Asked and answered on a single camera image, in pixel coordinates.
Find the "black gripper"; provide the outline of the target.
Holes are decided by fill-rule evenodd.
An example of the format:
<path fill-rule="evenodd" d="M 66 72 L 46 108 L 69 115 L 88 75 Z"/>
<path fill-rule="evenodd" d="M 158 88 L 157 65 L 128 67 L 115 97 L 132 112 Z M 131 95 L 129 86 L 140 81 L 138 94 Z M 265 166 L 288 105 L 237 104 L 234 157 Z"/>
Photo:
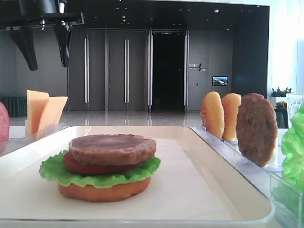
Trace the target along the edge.
<path fill-rule="evenodd" d="M 0 2 L 0 29 L 11 29 L 9 35 L 20 49 L 31 71 L 37 70 L 38 64 L 33 32 L 29 28 L 44 29 L 54 26 L 61 64 L 63 67 L 68 66 L 72 25 L 84 24 L 84 16 L 82 12 L 66 12 L 66 6 L 66 0 L 2 0 Z"/>

